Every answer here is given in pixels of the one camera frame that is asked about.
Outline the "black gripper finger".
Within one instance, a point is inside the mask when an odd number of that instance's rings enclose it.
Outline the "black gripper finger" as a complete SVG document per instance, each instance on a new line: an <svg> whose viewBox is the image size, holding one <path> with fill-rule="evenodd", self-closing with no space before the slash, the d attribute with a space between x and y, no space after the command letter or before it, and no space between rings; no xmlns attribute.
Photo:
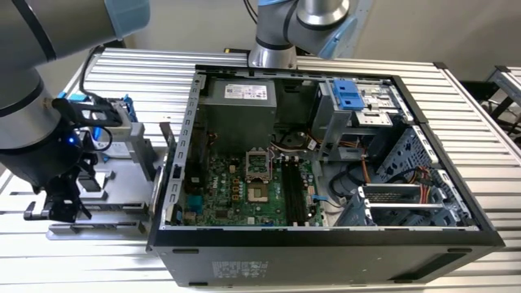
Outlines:
<svg viewBox="0 0 521 293"><path fill-rule="evenodd" d="M52 220L75 223L79 215L84 215L88 219L92 218L92 214L80 199L76 179L76 175L64 174L54 177L44 186L32 187L36 194L42 191L46 192L46 200L40 211L35 211L35 201L28 205L24 211L24 220Z"/></svg>
<svg viewBox="0 0 521 293"><path fill-rule="evenodd" d="M83 153L76 164L76 181L87 192L102 191L102 185L95 178L95 166L98 163L99 160L95 153Z"/></svg>

